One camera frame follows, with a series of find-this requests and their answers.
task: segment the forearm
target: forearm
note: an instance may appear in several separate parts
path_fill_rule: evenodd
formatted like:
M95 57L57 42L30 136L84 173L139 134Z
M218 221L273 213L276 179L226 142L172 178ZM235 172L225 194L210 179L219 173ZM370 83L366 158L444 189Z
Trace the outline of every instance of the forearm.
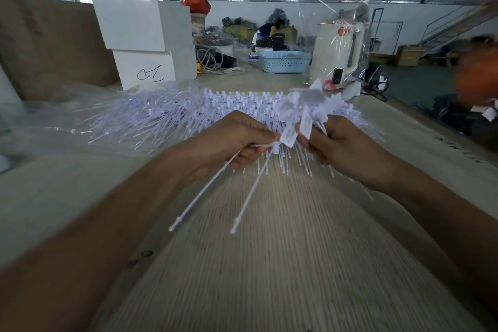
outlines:
M166 151L0 275L0 330L83 330L188 166Z
M403 205L498 310L498 221L426 173L404 164L387 192Z

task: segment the orange sticker on kettle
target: orange sticker on kettle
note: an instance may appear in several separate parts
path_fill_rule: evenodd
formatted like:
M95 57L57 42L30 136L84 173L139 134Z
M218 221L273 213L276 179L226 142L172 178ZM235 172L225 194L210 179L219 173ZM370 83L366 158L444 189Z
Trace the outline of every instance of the orange sticker on kettle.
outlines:
M351 33L350 27L340 27L337 31L339 36L345 36L346 34Z

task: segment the light blue plastic basket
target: light blue plastic basket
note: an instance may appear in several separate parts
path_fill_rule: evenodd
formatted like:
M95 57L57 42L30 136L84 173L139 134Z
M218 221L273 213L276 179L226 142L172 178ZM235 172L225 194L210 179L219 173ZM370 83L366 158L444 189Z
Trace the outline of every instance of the light blue plastic basket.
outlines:
M273 73L304 72L311 60L305 52L259 52L258 55L261 69Z

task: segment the black hair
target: black hair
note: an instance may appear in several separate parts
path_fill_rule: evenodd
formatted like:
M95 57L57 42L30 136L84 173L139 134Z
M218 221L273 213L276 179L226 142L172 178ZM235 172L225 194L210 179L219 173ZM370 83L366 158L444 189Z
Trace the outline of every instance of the black hair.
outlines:
M278 19L275 22L275 26L277 27L277 29L283 28L285 26L285 21L283 21L282 19Z

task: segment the person's right hand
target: person's right hand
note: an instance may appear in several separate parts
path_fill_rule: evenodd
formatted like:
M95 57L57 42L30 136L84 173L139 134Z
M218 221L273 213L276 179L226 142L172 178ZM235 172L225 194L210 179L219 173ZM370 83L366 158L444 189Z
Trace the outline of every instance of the person's right hand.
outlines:
M396 173L406 165L345 117L329 116L325 129L328 136L313 127L310 139L299 134L298 142L319 163L333 166L369 189L387 192Z

